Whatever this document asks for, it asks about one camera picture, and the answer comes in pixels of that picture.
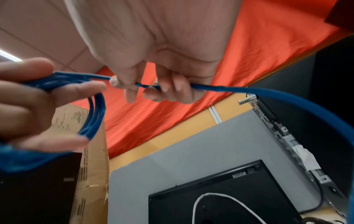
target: fluorescent light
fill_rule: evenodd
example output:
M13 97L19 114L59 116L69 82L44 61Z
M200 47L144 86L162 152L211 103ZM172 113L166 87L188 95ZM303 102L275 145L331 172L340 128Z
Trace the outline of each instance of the fluorescent light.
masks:
M7 53L7 52L1 50L1 49L0 49L0 55L1 55L2 57L4 57L4 58L7 58L7 59L9 59L9 60L11 60L11 61L14 61L14 62L20 62L20 61L22 61L22 59L19 59L18 57L15 57L15 56L13 56L12 54L9 54L9 53Z

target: palm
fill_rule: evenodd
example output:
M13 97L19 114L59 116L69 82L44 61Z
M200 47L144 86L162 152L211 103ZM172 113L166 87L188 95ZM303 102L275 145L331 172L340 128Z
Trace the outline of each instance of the palm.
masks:
M241 5L235 0L109 0L106 5L92 0L84 8L73 1L81 1L66 0L81 35L116 74L118 83L113 82L126 89L127 101L135 100L133 84L149 61L156 64L163 91L146 89L146 98L182 103L203 95L189 83L211 82ZM94 19L79 22L87 15Z

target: blue ethernet cable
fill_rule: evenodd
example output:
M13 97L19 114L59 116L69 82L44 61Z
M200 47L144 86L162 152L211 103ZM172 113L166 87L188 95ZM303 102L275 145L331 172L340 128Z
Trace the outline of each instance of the blue ethernet cable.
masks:
M49 77L25 82L23 84L31 87L41 88L43 90L52 90L71 83L83 83L88 82L91 79L109 80L110 78L111 77L109 76L87 73L54 72ZM135 83L135 85L142 88L154 87L160 90L160 86L158 85L143 85L141 83ZM197 90L215 92L251 93L258 96L266 96L286 101L321 118L354 146L354 129L349 124L347 124L332 112L306 99L269 89L209 86L199 84L191 84L191 87ZM85 124L78 133L79 135L86 136L89 140L91 140L98 131L106 110L104 98L101 93L95 95L94 100L95 104L92 98L88 98L90 111ZM16 150L11 145L0 142L0 170L9 173L31 170L59 156L67 155L68 153L70 152L45 153L28 150Z

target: red cloth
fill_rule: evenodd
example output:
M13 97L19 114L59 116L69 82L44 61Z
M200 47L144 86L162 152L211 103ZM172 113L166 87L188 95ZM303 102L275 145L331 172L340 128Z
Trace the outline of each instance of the red cloth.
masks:
M244 0L212 85L246 86L338 32L338 28L323 22L335 1ZM113 75L108 68L101 69L98 74ZM152 84L155 78L155 67L148 63L142 83ZM136 102L128 104L124 101L123 91L109 84L103 94L107 105L105 126L110 158L144 143L229 95L207 92L196 103L183 105L145 100L142 90ZM75 104L86 108L88 105L86 100Z

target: person's left hand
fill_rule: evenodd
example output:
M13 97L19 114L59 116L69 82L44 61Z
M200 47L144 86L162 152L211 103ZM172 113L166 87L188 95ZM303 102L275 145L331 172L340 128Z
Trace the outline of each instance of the person's left hand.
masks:
M53 63L45 58L0 63L0 139L3 143L17 149L44 152L73 151L88 145L89 140L84 136L49 137L41 133L51 126L57 107L100 93L106 89L106 84L90 81L50 92L21 84L47 77L53 70Z

